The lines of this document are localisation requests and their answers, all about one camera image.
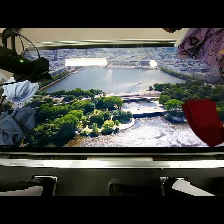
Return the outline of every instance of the red object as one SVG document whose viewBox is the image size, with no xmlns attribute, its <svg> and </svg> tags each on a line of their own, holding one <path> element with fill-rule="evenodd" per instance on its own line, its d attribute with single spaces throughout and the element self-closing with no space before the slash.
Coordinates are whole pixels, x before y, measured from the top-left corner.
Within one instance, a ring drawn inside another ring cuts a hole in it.
<svg viewBox="0 0 224 224">
<path fill-rule="evenodd" d="M 216 111 L 216 103 L 209 100 L 188 100 L 182 106 L 193 132 L 211 147 L 224 142 L 224 129 Z"/>
</svg>

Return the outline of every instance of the water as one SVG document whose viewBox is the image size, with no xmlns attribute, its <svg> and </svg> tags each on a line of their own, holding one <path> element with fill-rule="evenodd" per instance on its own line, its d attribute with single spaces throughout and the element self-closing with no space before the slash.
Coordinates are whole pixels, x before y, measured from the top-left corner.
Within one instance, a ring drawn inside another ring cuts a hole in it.
<svg viewBox="0 0 224 224">
<path fill-rule="evenodd" d="M 73 147 L 205 147 L 188 124 L 171 124 L 163 117 L 135 119 L 135 124 L 117 134 L 76 138 Z"/>
<path fill-rule="evenodd" d="M 135 92 L 148 90 L 155 83 L 182 83 L 184 80 L 170 76 L 160 70 L 134 68 L 85 68 L 65 79 L 49 86 L 44 91 L 52 93 L 58 90 L 75 88 L 101 89 L 105 92 Z"/>
</svg>

